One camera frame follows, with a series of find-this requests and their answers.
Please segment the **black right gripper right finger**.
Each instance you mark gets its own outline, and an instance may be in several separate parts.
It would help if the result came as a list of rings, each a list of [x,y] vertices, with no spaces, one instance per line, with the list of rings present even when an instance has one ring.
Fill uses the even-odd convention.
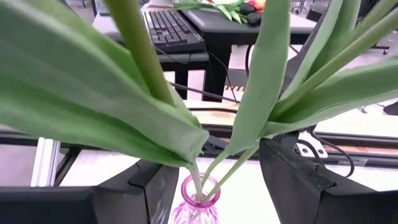
[[[373,190],[270,139],[259,162],[281,224],[398,224],[398,190]]]

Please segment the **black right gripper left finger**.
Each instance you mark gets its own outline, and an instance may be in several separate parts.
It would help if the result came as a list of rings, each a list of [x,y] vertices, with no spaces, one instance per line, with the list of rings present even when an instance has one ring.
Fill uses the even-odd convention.
[[[94,186],[0,187],[0,224],[167,224],[178,176],[137,161]]]

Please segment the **pink yellow artificial tulip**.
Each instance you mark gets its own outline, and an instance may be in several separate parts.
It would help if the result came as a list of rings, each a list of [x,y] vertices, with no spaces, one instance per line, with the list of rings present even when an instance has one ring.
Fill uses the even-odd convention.
[[[202,178],[229,155],[244,151],[250,156],[258,148],[261,131],[275,106],[284,81],[290,43],[290,0],[266,0],[259,34],[254,44],[249,78],[234,119],[225,150],[211,163]]]

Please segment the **purple glass vase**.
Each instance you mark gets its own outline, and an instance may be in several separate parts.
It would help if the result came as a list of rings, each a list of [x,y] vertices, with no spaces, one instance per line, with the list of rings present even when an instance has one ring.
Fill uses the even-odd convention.
[[[180,187],[182,201],[172,211],[172,224],[220,224],[216,202],[219,200],[221,190],[211,196],[207,201],[198,201],[196,188],[192,177],[189,175]]]

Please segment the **silver aluminium extrusion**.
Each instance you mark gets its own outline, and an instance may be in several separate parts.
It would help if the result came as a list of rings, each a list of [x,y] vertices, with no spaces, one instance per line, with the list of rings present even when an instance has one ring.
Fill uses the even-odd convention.
[[[57,172],[57,159],[61,142],[40,137],[34,159],[31,187],[52,187]]]

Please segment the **black round object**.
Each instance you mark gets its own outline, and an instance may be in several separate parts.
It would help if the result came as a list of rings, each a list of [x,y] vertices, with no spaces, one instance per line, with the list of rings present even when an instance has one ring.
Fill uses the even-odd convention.
[[[261,14],[252,12],[246,16],[247,24],[251,27],[257,27],[261,25],[262,16]]]
[[[255,13],[255,12],[256,8],[252,4],[244,2],[239,5],[239,13],[244,16],[247,16],[250,13]]]

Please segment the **backlit black keyboard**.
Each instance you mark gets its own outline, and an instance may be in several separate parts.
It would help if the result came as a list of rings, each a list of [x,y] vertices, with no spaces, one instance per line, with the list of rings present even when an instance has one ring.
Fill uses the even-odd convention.
[[[142,11],[141,16],[156,51],[180,54],[206,49],[202,36],[177,11]]]

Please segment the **yellow orange artificial tulip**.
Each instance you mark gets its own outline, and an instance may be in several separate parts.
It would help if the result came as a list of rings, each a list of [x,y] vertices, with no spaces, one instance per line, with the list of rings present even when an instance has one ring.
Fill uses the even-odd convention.
[[[235,21],[239,24],[247,24],[246,16],[239,13],[239,5],[244,2],[252,4],[256,8],[256,13],[262,15],[266,5],[264,0],[235,0],[234,2],[226,4],[217,3],[218,6],[216,9],[221,11],[230,21]]]

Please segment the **silver metal bracket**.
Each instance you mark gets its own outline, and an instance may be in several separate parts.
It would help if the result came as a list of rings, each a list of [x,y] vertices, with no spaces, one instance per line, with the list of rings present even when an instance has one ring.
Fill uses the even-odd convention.
[[[328,153],[326,152],[323,144],[316,140],[314,137],[310,135],[310,133],[304,131],[298,135],[297,149],[299,154],[303,157],[312,157],[315,158],[313,151],[310,147],[313,147],[315,152],[321,159],[326,159],[328,157]]]

